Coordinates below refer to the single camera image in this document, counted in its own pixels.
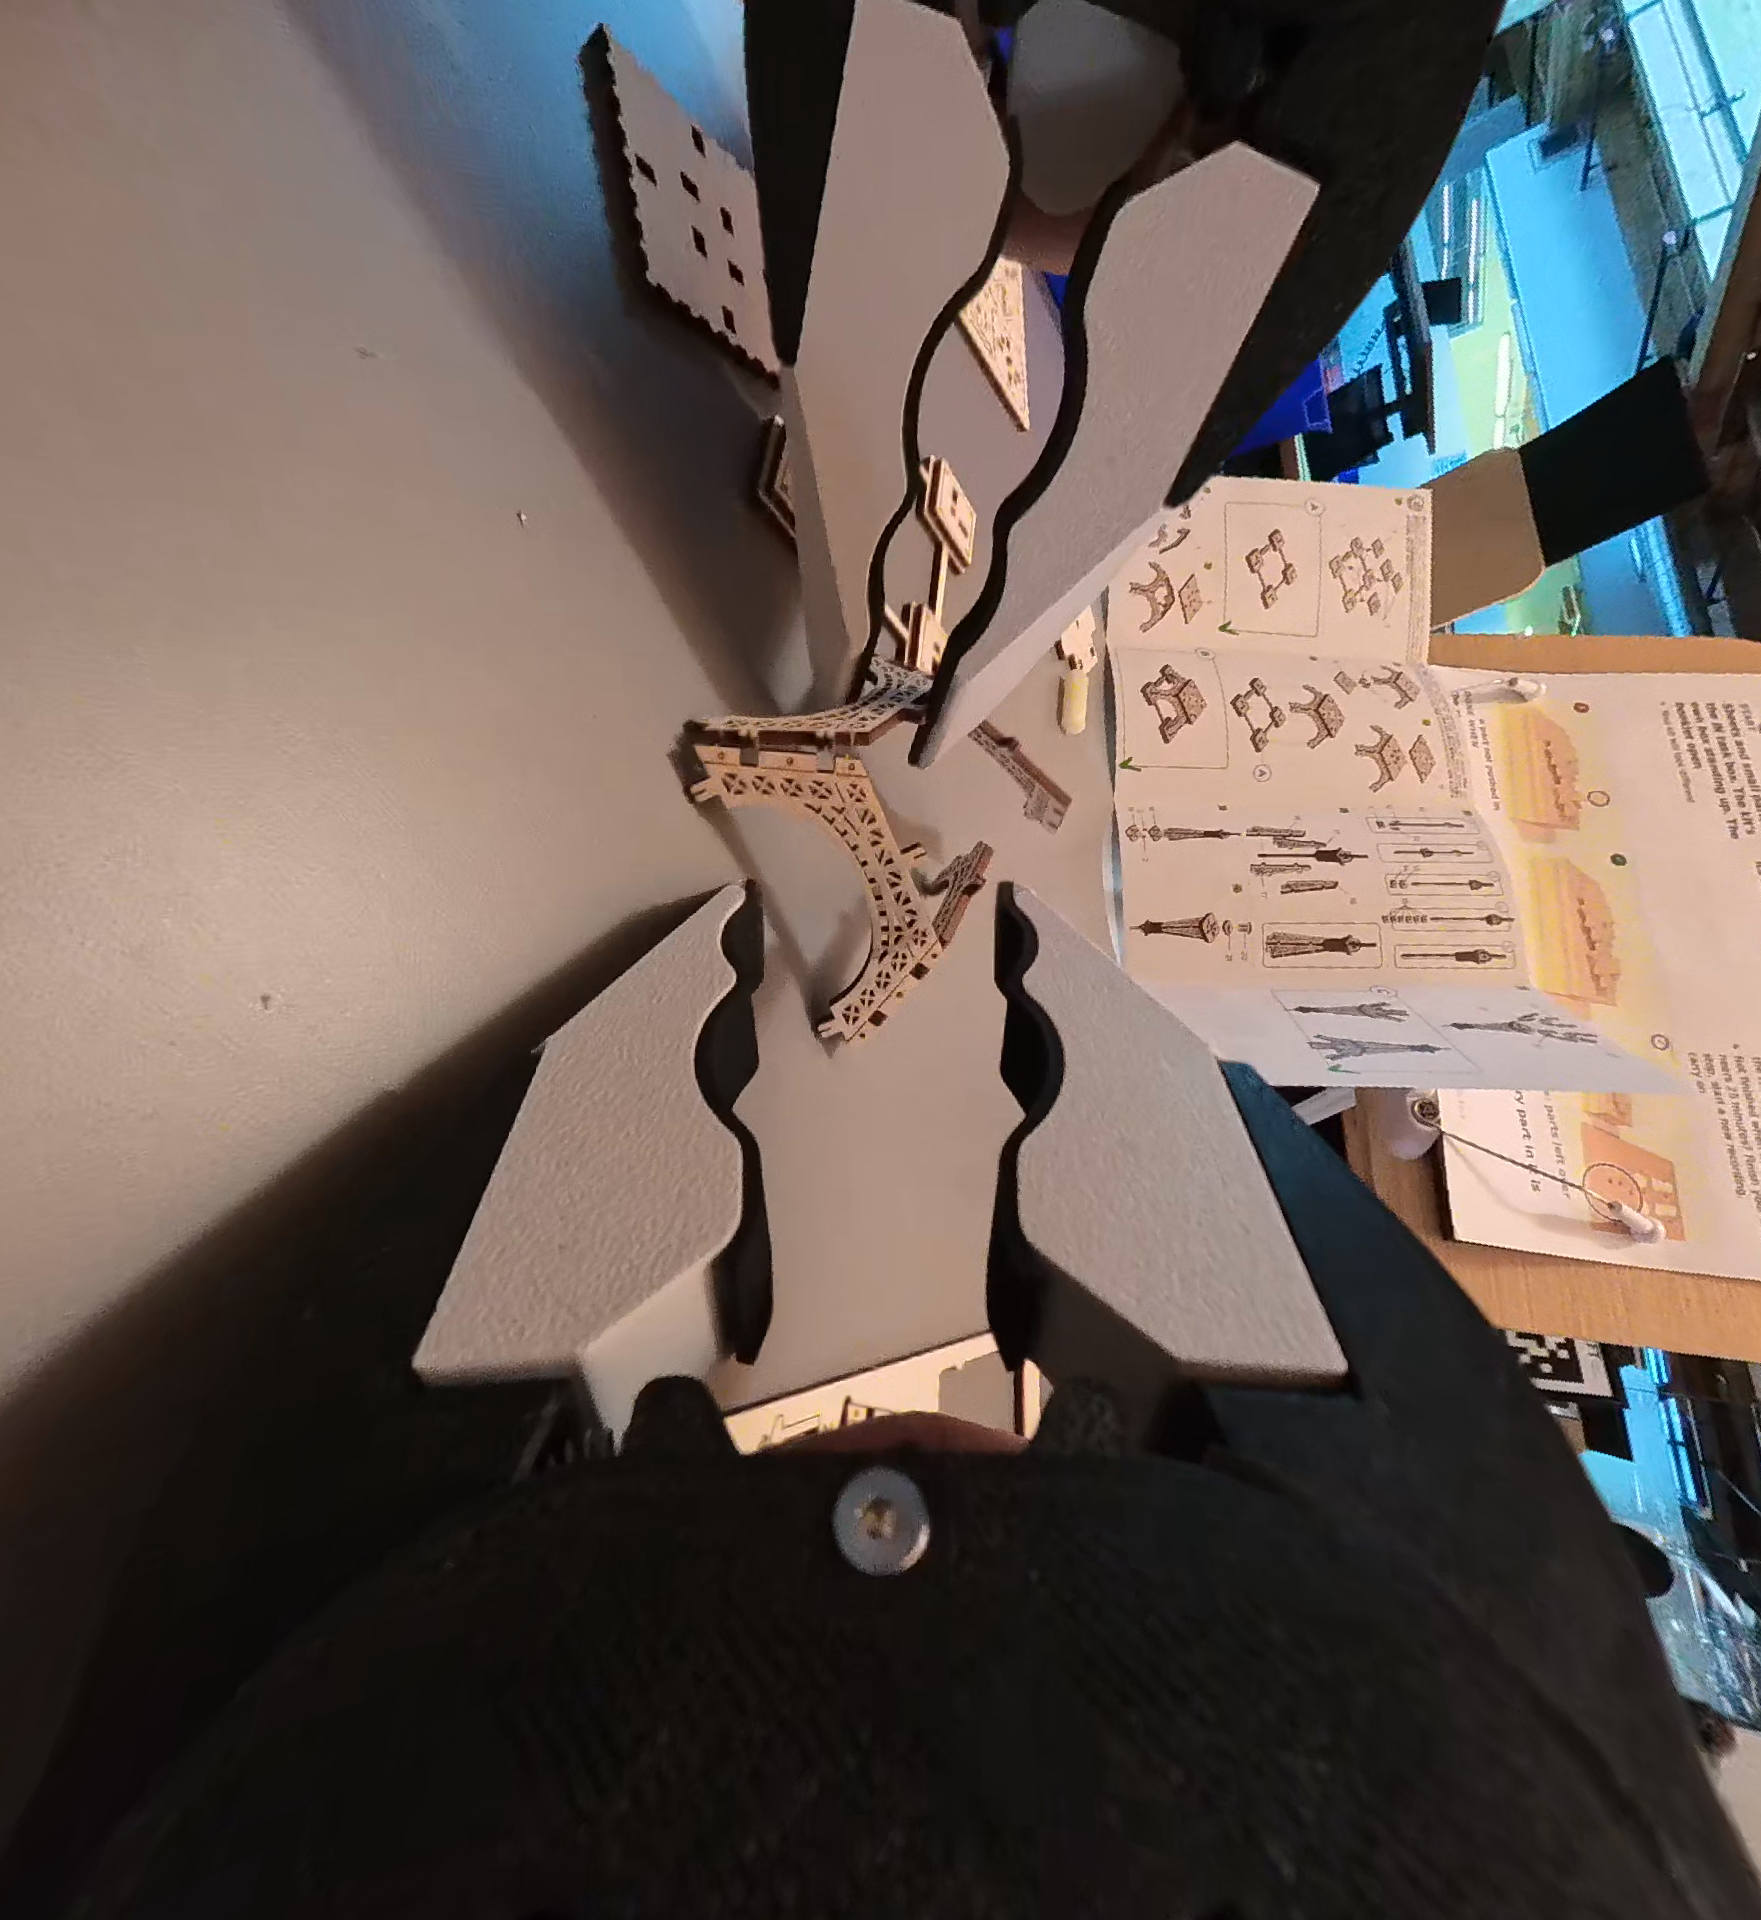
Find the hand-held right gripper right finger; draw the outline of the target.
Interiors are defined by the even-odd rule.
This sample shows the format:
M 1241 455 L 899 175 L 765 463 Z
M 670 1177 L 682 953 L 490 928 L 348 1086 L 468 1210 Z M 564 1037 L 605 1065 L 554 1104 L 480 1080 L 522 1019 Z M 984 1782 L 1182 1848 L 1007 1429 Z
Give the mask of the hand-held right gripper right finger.
M 1112 1390 L 1343 1386 L 1348 1357 L 1209 1046 L 1011 881 L 992 902 L 992 980 L 1016 1108 L 990 1207 L 1002 1364 Z

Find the black flat panel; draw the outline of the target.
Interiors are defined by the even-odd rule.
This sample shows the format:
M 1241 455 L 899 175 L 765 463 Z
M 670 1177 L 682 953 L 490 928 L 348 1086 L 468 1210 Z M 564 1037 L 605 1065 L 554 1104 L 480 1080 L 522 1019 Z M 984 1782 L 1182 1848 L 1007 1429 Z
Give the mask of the black flat panel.
M 1698 500 L 1711 484 L 1691 389 L 1671 357 L 1648 364 L 1516 455 L 1547 567 Z

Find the large yellow instruction poster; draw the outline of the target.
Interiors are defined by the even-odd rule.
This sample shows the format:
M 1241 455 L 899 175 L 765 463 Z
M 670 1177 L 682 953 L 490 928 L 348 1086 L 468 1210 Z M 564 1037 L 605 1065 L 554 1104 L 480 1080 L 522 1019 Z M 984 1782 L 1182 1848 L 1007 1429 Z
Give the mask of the large yellow instruction poster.
M 1761 642 L 1718 636 L 1443 633 L 1429 657 L 1492 674 L 1734 674 L 1761 676 Z M 1501 1329 L 1545 1331 L 1611 1343 L 1761 1364 L 1761 1280 L 1673 1275 L 1518 1253 L 1447 1236 L 1439 1172 L 1395 1158 L 1365 1095 L 1343 1117 L 1351 1171 L 1434 1253 Z

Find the wooden sheet with arch cutouts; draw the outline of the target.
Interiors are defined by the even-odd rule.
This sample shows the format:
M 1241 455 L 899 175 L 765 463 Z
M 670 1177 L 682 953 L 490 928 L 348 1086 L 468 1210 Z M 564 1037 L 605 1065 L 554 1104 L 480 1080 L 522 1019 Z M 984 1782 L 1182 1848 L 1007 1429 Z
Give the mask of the wooden sheet with arch cutouts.
M 1020 432 L 1033 428 L 1027 287 L 1023 265 L 1001 257 L 956 316 L 992 393 Z

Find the grey desk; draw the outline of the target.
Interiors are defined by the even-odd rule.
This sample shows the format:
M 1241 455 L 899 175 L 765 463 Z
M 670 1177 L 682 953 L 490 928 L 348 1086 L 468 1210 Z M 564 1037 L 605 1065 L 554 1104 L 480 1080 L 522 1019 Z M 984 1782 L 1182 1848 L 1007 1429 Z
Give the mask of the grey desk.
M 598 27 L 748 154 L 738 5 L 0 5 L 0 1411 L 727 877 L 796 580 Z

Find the wooden four-square connector frame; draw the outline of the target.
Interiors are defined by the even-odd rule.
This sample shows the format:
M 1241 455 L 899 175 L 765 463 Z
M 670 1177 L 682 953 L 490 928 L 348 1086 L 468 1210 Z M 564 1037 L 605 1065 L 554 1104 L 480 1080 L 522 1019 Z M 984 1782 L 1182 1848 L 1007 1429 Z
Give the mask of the wooden four-square connector frame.
M 788 458 L 788 432 L 780 416 L 765 422 L 752 496 L 774 527 L 796 547 L 796 488 Z M 918 472 L 915 521 L 929 551 L 927 589 L 901 609 L 881 608 L 881 625 L 896 642 L 896 662 L 931 678 L 946 648 L 944 598 L 952 578 L 973 565 L 979 514 L 962 491 L 952 467 L 924 460 Z

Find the folded paper instruction sheet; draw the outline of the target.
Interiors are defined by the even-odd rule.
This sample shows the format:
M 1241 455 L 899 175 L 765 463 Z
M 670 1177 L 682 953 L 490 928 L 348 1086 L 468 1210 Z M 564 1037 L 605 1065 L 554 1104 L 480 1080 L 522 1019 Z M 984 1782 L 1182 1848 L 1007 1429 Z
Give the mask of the folded paper instruction sheet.
M 1456 1241 L 1761 1280 L 1761 676 L 1425 664 L 1427 514 L 1226 483 L 1108 591 L 1127 972 L 1436 1092 Z

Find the wooden arch frame assembly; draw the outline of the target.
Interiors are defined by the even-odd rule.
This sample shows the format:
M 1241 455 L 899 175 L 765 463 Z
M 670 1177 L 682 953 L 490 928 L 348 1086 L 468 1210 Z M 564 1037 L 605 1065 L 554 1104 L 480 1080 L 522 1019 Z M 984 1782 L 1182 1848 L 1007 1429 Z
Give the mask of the wooden arch frame assembly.
M 792 752 L 799 752 L 799 750 L 829 752 L 830 750 L 834 754 L 854 754 L 868 768 L 868 758 L 865 758 L 868 749 L 884 740 L 890 732 L 896 732 L 897 728 L 903 728 L 919 720 L 927 704 L 929 692 L 931 692 L 929 678 L 909 671 L 893 662 L 880 662 L 868 671 L 868 684 L 860 695 L 830 708 L 816 708 L 811 713 L 792 713 L 792 714 L 758 714 L 758 717 L 729 714 L 729 717 L 706 719 L 704 723 L 692 723 L 686 731 L 686 738 L 682 744 L 682 768 L 686 772 L 684 795 L 688 804 L 694 807 L 719 810 L 724 814 L 738 814 L 738 811 L 727 811 L 722 806 L 711 806 L 711 804 L 697 806 L 688 796 L 688 786 L 700 776 L 700 768 L 692 757 L 692 738 L 696 735 L 717 738 L 727 744 L 732 743 L 732 744 L 761 746 L 761 749 L 773 749 L 773 750 L 792 750 Z M 868 768 L 868 774 L 878 791 L 878 784 L 870 768 Z M 938 937 L 939 937 L 941 953 L 944 953 L 946 946 L 952 942 L 952 937 L 962 919 L 966 904 L 979 896 L 979 892 L 987 883 L 987 877 L 990 876 L 995 849 L 987 842 L 979 842 L 969 847 L 964 847 L 957 855 L 948 860 L 944 865 L 936 869 L 926 869 L 924 868 L 926 847 L 899 837 L 880 791 L 878 791 L 878 796 L 891 824 L 896 840 L 899 842 L 901 849 L 911 860 L 918 890 L 929 898 L 929 907 L 938 916 L 936 926 L 938 926 Z

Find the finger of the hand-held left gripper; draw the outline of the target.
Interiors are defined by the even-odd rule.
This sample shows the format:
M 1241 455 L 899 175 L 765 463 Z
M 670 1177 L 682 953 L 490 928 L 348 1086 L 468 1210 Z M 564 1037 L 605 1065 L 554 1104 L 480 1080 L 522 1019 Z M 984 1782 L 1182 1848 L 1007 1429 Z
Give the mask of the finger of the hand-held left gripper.
M 1233 142 L 1105 208 L 1067 281 L 1059 411 L 992 521 L 989 576 L 946 648 L 914 763 L 1024 679 L 1159 521 L 1316 184 Z
M 1012 162 L 966 35 L 924 5 L 854 5 L 782 352 L 811 695 L 865 655 L 915 491 L 926 376 L 996 249 Z

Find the tan chair back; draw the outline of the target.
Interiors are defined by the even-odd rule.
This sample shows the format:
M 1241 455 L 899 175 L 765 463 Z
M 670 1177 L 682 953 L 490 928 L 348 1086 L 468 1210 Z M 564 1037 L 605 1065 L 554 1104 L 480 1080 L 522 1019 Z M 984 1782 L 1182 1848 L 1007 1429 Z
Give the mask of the tan chair back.
M 1516 449 L 1492 449 L 1429 478 L 1427 622 L 1462 618 L 1516 599 L 1545 573 L 1533 499 Z

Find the wooden sheet with long parts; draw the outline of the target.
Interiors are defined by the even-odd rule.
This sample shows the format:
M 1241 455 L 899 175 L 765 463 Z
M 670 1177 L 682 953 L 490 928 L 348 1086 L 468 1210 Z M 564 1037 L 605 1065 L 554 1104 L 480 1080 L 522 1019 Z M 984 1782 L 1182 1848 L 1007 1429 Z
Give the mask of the wooden sheet with long parts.
M 921 1415 L 1030 1439 L 1049 1395 L 1033 1364 L 1007 1367 L 983 1331 L 738 1409 L 724 1426 L 740 1452 Z

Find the person's right hand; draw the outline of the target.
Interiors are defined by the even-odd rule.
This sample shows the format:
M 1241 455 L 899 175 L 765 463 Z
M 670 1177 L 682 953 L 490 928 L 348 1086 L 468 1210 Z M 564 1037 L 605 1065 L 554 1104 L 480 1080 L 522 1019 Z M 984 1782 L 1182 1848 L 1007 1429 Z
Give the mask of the person's right hand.
M 842 1429 L 807 1433 L 776 1446 L 776 1452 L 1024 1452 L 1027 1439 L 938 1412 L 884 1415 Z

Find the serrated square wooden plate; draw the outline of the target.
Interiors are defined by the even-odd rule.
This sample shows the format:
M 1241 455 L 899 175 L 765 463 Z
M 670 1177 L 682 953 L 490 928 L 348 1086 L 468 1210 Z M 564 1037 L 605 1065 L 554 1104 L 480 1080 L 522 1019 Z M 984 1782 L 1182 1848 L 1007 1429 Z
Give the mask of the serrated square wooden plate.
M 778 381 L 755 181 L 633 54 L 598 31 L 643 282 Z

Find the white plastic bracket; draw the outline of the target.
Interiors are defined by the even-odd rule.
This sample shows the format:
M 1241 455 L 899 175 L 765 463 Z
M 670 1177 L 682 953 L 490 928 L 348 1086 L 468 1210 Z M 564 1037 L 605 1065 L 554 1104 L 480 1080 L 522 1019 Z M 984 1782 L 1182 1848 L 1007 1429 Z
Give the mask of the white plastic bracket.
M 1436 1092 L 1339 1086 L 1304 1094 L 1292 1111 L 1306 1126 L 1353 1113 L 1351 1128 L 1369 1141 L 1369 1151 L 1397 1162 L 1417 1162 L 1443 1140 Z

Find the person's left hand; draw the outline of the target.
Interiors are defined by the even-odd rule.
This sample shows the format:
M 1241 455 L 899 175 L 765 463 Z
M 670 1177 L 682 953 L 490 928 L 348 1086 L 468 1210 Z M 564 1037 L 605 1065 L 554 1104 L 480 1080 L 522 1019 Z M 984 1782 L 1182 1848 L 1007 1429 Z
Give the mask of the person's left hand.
M 1015 196 L 1004 253 L 1040 274 L 1067 276 L 1104 244 L 1115 213 L 1112 194 L 1071 213 L 1049 213 L 1027 192 Z

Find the black and white marker tag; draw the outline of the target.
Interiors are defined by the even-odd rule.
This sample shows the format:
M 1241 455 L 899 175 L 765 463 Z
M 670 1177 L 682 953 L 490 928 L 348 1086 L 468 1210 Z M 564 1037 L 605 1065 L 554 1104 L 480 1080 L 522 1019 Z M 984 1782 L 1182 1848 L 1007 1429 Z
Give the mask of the black and white marker tag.
M 1503 1339 L 1558 1421 L 1578 1423 L 1623 1405 L 1620 1372 L 1604 1342 L 1516 1329 L 1503 1329 Z

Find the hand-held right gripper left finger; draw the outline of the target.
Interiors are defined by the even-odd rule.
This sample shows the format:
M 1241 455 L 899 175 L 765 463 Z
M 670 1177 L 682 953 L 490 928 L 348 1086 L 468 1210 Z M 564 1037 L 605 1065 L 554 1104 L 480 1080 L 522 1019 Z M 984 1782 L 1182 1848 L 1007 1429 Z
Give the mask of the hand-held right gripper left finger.
M 757 1361 L 773 1319 L 750 883 L 711 893 L 538 1050 L 411 1367 L 632 1405 Z

